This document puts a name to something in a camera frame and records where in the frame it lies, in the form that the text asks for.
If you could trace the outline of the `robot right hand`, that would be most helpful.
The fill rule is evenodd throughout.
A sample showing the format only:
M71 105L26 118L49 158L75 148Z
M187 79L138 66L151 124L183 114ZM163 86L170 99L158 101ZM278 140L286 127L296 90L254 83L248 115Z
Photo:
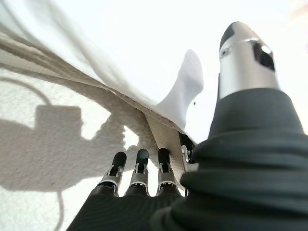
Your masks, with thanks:
M134 183L116 197L125 162L118 153L69 226L71 231L305 231L308 137L278 84L273 53L245 23L225 30L218 98L208 139L195 147L181 196L159 151L157 196Z

